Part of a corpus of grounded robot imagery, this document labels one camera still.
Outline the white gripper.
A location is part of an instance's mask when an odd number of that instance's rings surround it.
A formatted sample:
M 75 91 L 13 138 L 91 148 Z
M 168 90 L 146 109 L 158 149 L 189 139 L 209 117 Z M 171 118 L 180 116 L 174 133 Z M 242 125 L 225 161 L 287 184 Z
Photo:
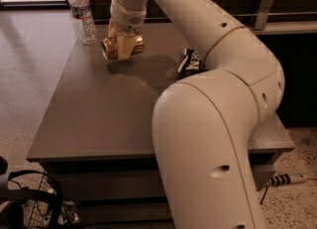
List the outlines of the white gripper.
M 135 29 L 140 29 L 145 21 L 147 9 L 135 11 L 124 7 L 118 0 L 111 0 L 111 19 L 108 26 L 108 38 L 116 38 L 118 43 L 118 60 L 130 57 L 136 44 Z M 118 26 L 123 30 L 118 33 Z

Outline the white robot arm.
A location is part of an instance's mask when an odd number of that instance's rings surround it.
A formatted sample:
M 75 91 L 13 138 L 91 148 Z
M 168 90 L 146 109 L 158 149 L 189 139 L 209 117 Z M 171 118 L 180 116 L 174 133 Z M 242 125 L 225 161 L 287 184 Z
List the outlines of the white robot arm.
M 109 35 L 128 57 L 148 0 L 112 0 Z M 248 141 L 274 114 L 282 67 L 211 0 L 155 0 L 205 60 L 159 97 L 152 121 L 158 168 L 176 229 L 266 229 Z

